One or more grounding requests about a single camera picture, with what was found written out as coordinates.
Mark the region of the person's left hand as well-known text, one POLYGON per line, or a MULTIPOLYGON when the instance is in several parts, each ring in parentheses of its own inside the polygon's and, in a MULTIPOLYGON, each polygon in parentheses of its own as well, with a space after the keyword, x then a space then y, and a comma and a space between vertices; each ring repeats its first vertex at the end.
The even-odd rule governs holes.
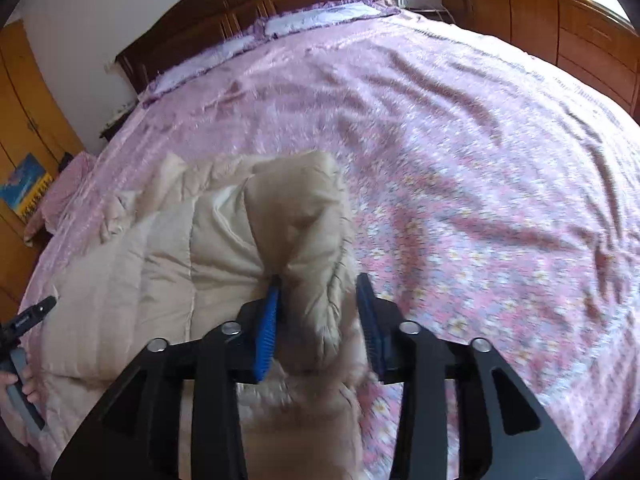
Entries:
POLYGON ((39 402, 36 378, 29 365, 27 365, 22 371, 22 374, 19 375, 2 370, 0 372, 0 382, 2 387, 12 386, 17 382, 21 382, 22 391, 24 395, 27 396, 27 400, 32 404, 37 404, 39 402))

